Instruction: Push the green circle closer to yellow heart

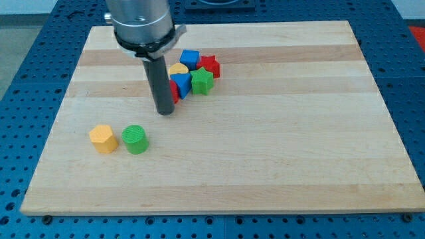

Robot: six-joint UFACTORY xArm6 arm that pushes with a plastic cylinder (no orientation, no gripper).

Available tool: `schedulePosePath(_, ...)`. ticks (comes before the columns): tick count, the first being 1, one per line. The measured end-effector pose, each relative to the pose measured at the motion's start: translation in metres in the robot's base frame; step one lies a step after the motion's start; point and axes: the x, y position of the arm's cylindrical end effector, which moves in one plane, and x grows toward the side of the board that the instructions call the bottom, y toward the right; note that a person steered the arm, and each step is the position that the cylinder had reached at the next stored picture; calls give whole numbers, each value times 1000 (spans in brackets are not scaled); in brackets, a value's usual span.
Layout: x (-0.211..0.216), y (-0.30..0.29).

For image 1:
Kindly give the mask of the black clamp ring mount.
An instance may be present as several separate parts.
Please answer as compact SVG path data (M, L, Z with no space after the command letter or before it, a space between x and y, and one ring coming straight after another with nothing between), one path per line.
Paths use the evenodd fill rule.
M116 30L114 30L114 36L124 53L132 58L140 58L144 61L152 62L169 52L186 32L187 26L185 24L177 27L173 26L162 39L137 44L125 41L117 34Z

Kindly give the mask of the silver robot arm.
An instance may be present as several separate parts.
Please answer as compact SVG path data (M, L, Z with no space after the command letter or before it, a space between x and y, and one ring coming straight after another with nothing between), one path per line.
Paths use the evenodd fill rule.
M175 103L167 74L165 55L187 32L176 25L167 0L106 0L105 21L124 52L143 61L158 114L168 116Z

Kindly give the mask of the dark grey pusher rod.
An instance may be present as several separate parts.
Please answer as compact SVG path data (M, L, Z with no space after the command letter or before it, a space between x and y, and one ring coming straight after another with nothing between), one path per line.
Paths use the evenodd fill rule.
M168 79L164 57L152 61L143 61L149 87L157 113L168 116L175 110L175 103Z

